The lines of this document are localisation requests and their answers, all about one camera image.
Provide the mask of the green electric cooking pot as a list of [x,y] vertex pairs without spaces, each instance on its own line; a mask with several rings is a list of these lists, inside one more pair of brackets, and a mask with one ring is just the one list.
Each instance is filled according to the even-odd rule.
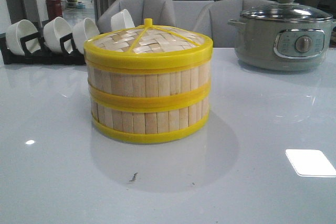
[[304,71],[324,62],[335,20],[305,23],[241,17],[228,24],[237,28],[239,60],[264,69]]

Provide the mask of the bamboo steamer tier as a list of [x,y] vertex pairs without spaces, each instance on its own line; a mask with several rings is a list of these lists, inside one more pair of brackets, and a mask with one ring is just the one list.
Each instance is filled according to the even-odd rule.
[[126,112],[91,100],[94,126],[104,135],[129,143],[156,144],[187,137],[200,130],[209,117],[209,98],[185,108],[162,112]]
[[103,105],[132,112],[181,109],[208,97],[211,64],[166,73],[117,73],[88,65],[91,97]]

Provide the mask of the woven bamboo steamer lid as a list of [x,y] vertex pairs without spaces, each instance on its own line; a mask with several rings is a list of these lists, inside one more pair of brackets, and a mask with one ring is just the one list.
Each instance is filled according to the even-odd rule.
[[97,35],[84,43],[87,65],[117,73],[167,73],[210,61],[213,41],[177,27],[154,25],[146,18],[135,28]]

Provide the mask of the glass pot lid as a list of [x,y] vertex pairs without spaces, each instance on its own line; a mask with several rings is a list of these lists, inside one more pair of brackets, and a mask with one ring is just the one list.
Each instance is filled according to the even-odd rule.
[[252,7],[241,12],[241,17],[281,22],[328,22],[333,16],[315,7],[295,3],[295,0],[277,2]]

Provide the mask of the left grey chair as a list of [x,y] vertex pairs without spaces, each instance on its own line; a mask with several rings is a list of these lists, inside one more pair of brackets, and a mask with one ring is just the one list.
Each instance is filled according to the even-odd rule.
[[176,26],[173,0],[116,0],[98,19],[98,29],[102,33],[112,31],[110,19],[113,15],[127,9],[135,26],[151,18],[155,25]]

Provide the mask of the black dish rack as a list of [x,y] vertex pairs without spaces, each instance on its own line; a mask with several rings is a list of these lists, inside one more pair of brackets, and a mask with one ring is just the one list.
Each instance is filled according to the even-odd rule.
[[6,32],[1,34],[1,53],[4,64],[84,65],[85,58],[76,48],[72,33],[60,38],[62,53],[52,52],[40,31],[20,39],[24,56],[13,54],[6,44]]

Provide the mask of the right grey chair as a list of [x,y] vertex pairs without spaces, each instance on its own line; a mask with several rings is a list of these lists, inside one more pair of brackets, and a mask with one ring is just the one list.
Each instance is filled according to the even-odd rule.
[[202,8],[192,31],[210,37],[215,48],[234,48],[237,29],[228,24],[244,10],[272,3],[270,0],[221,0]]

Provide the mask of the grey chair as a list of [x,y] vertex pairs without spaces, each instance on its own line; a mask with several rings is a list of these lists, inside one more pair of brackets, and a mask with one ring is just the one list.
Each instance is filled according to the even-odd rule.
[[110,19],[113,15],[127,9],[135,26],[151,18],[155,25],[176,26],[173,0],[116,0],[98,19],[98,29],[102,33],[112,31]]
[[221,0],[202,8],[192,31],[210,37],[215,48],[234,48],[237,29],[228,24],[244,10],[272,3],[270,0]]

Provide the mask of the red bin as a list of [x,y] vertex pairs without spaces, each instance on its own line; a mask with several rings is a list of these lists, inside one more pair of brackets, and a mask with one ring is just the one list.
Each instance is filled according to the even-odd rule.
[[49,21],[56,17],[62,17],[61,0],[46,0]]

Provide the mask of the white bowl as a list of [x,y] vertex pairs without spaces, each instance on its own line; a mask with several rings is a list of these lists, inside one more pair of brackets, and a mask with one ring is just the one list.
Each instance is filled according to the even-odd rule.
[[99,35],[99,29],[96,23],[91,18],[85,18],[76,23],[72,29],[73,40],[76,48],[83,55],[84,43],[94,36]]
[[112,31],[135,27],[131,14],[127,9],[114,14],[110,19],[110,25]]
[[62,17],[56,17],[48,22],[43,29],[46,46],[54,53],[62,53],[60,38],[72,33],[68,22]]
[[37,32],[37,28],[31,21],[22,19],[8,27],[6,31],[7,47],[13,54],[24,56],[20,39]]

